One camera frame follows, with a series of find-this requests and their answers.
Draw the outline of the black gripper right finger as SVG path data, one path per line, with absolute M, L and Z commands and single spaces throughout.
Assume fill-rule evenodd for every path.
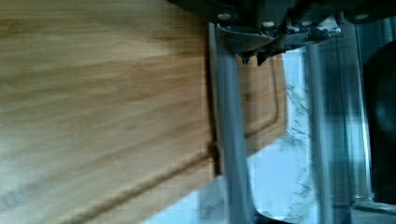
M 257 65 L 261 66 L 268 58 L 285 53 L 289 50 L 317 44 L 329 38 L 338 37 L 340 35 L 341 28 L 338 26 L 331 28 L 308 28 L 304 32 L 291 35 L 281 35 L 268 45 L 259 48 L 259 51 L 256 55 Z

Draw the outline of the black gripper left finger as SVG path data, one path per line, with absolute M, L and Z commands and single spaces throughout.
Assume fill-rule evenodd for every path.
M 218 27 L 219 40 L 224 48 L 237 54 L 243 64 L 248 64 L 251 57 L 255 57 L 259 49 L 276 39 L 276 36 L 266 32 L 249 32 L 248 30 L 233 30 L 231 26 Z

